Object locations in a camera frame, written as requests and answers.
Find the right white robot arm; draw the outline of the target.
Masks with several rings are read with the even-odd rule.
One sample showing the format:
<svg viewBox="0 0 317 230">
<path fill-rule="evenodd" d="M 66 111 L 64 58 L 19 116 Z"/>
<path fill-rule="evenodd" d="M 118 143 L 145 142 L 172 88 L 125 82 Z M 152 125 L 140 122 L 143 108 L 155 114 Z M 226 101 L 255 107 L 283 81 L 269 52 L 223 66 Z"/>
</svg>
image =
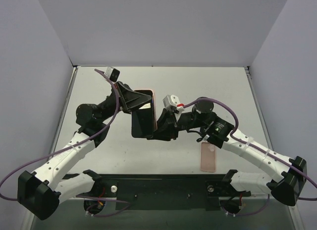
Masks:
<svg viewBox="0 0 317 230">
<path fill-rule="evenodd" d="M 152 140 L 170 141 L 181 131 L 195 132 L 200 136 L 198 141 L 236 154 L 265 173 L 229 171 L 221 182 L 225 194 L 260 192 L 272 195 L 287 206 L 295 206 L 300 200 L 308 180 L 305 159 L 279 154 L 245 135 L 238 128 L 237 115 L 220 101 L 200 97 L 187 105 L 178 100 L 164 100 L 163 103 Z"/>
</svg>

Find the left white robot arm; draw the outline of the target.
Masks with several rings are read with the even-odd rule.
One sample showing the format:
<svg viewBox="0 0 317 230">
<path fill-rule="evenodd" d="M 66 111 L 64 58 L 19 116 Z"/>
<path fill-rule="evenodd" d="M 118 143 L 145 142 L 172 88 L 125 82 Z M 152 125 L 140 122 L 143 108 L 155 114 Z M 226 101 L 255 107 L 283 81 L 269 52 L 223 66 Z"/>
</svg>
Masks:
<svg viewBox="0 0 317 230">
<path fill-rule="evenodd" d="M 114 119 L 119 111 L 130 114 L 150 104 L 150 92 L 132 90 L 118 81 L 112 85 L 111 94 L 100 104 L 81 104 L 76 109 L 78 131 L 67 145 L 39 168 L 24 171 L 18 177 L 17 200 L 38 219 L 49 218 L 59 204 L 78 194 L 87 192 L 97 196 L 102 184 L 91 171 L 84 171 L 75 181 L 68 180 L 61 185 L 63 177 L 89 152 L 97 148 L 106 138 L 108 118 Z"/>
</svg>

